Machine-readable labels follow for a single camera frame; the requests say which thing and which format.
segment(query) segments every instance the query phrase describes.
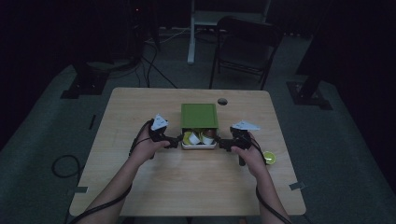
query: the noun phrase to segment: gray carpet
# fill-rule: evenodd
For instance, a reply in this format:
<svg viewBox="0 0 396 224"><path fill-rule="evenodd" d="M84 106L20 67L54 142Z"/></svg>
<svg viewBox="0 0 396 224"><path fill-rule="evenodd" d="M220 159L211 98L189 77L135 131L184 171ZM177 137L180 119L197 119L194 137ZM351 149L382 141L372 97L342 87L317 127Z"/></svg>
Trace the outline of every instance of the gray carpet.
<svg viewBox="0 0 396 224"><path fill-rule="evenodd" d="M162 43L154 61L177 87L207 89L213 60L212 35L199 35L195 64L187 65L189 39L177 37ZM361 134L349 116L336 88L322 82L319 89L333 110L295 105L287 81L302 81L295 71L309 40L286 36L276 55L264 87L269 91L289 149L291 161L306 204L305 216L292 217L293 223L396 223L396 198L376 166ZM145 58L154 55L146 47ZM93 63L98 68L108 64ZM76 100L60 99L76 73L69 66L52 80L30 115L0 154L0 223L63 223L77 177L60 178L51 171L52 163L65 154L76 156L81 165L87 160L93 139L116 87L146 87L143 74L149 65L113 72L102 95L82 95ZM173 88L153 68L151 88ZM257 90L256 77L232 71L215 77L214 89ZM92 125L92 116L96 120ZM64 159L56 170L70 174L75 162ZM192 223L237 223L238 217L195 217ZM259 223L248 217L248 223ZM135 223L187 223L184 217L138 217Z"/></svg>

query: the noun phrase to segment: green lid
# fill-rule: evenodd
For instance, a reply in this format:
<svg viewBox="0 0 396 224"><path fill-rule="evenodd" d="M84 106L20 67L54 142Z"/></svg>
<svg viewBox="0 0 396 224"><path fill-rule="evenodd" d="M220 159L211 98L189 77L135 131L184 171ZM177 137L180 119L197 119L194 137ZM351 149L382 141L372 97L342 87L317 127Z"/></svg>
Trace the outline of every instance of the green lid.
<svg viewBox="0 0 396 224"><path fill-rule="evenodd" d="M181 128L218 128L215 104L182 104Z"/></svg>

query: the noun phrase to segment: hand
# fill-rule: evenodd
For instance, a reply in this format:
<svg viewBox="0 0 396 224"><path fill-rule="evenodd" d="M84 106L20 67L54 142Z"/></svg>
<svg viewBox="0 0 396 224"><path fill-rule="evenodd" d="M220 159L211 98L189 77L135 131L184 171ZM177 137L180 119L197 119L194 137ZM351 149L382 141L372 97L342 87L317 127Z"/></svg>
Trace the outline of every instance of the hand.
<svg viewBox="0 0 396 224"><path fill-rule="evenodd" d="M136 143L138 144L135 146L129 160L134 161L134 164L137 166L141 166L145 161L150 159L158 149L170 145L168 141L153 142L149 137L148 123L140 136L138 136Z"/></svg>
<svg viewBox="0 0 396 224"><path fill-rule="evenodd" d="M249 134L252 142L255 143L253 134ZM254 146L251 146L249 150L244 150L240 147L231 147L231 151L244 159L250 173L254 177L258 178L262 171L267 169L262 159L261 152Z"/></svg>

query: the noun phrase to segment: open box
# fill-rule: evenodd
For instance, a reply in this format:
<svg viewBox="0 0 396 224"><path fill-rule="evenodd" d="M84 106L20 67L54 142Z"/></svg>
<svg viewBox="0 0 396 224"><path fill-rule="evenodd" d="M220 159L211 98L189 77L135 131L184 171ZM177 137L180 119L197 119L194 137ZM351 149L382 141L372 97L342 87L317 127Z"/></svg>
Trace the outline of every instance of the open box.
<svg viewBox="0 0 396 224"><path fill-rule="evenodd" d="M181 145L184 149L211 149L217 142L208 144L207 138L213 138L219 134L218 113L215 104L182 104L181 105L181 131L184 134ZM189 137L191 133L199 139L194 145Z"/></svg>

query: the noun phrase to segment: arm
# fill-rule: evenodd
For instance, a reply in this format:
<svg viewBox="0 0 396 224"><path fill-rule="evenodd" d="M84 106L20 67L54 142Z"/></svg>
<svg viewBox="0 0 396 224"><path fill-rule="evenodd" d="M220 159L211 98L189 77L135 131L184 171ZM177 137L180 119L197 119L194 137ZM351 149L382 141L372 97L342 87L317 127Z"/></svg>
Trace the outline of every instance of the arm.
<svg viewBox="0 0 396 224"><path fill-rule="evenodd" d="M249 150L244 150L239 147L232 147L231 150L245 160L250 173L254 177L256 177L257 188L260 195L262 196L262 199L272 208L274 208L282 217L290 220L281 201L279 200L279 197L277 196L274 183L267 170L267 167L265 166L264 161L262 160L262 155L260 155L260 151L257 150L255 147L250 147ZM267 210L261 203L260 213L262 217L262 224L283 223L279 218L277 218L269 210Z"/></svg>
<svg viewBox="0 0 396 224"><path fill-rule="evenodd" d="M155 151L161 147L169 145L167 141L153 142L149 138L149 125L138 136L140 142L132 152L128 160L122 165L116 175L111 179L103 191L92 201L87 210L96 206L113 201L121 196L133 183L139 167L147 161ZM125 199L120 202L100 210L94 214L84 217L78 224L82 223L116 223L123 207Z"/></svg>

